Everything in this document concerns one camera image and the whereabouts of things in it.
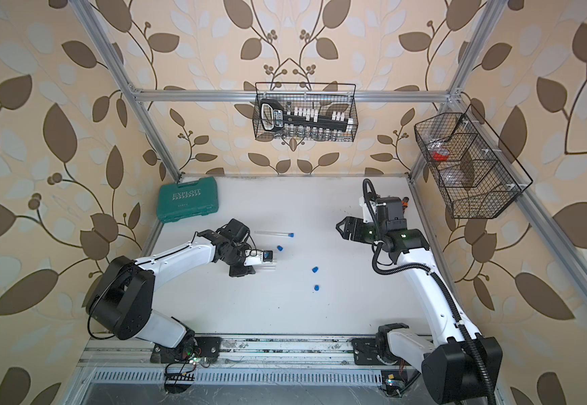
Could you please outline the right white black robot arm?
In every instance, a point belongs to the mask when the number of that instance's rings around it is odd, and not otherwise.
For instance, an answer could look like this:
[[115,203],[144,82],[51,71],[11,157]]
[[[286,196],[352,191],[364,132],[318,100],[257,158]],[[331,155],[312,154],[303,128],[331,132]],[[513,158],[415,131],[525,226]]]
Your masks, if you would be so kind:
[[461,404],[476,398],[496,403],[500,344],[483,336],[465,314],[438,271],[428,240],[419,229],[408,227],[407,198],[382,197],[372,181],[364,179],[359,204],[362,217],[345,217],[337,231],[344,240],[372,248],[371,266],[377,275],[399,274],[409,282],[431,332],[425,339],[403,323],[379,327],[379,362],[409,364],[435,403]]

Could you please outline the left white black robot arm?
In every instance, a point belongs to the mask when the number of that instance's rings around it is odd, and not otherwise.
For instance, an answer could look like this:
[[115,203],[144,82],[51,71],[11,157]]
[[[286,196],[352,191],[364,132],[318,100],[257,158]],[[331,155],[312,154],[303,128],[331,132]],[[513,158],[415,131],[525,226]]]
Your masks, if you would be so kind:
[[119,340],[141,339],[174,349],[189,329],[173,317],[153,310],[153,296],[163,285],[190,270],[219,261],[229,276],[254,274],[274,262],[272,251],[250,244],[249,228],[231,219],[215,231],[195,233],[191,241],[144,258],[119,256],[107,267],[86,302],[88,320],[97,321]]

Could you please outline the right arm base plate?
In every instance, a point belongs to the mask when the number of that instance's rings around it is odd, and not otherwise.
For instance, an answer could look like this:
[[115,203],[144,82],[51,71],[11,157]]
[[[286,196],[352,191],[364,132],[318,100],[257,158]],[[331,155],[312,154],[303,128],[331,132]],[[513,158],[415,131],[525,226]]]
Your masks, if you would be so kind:
[[351,340],[353,361],[357,366],[387,366],[380,355],[376,338],[356,337]]

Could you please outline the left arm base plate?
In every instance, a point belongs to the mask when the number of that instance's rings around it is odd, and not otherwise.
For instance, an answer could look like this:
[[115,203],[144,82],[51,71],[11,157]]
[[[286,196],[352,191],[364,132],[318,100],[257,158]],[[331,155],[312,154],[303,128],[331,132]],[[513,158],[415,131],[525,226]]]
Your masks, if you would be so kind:
[[215,363],[221,353],[220,337],[186,337],[175,348],[154,345],[150,362],[153,364],[171,364],[190,361]]

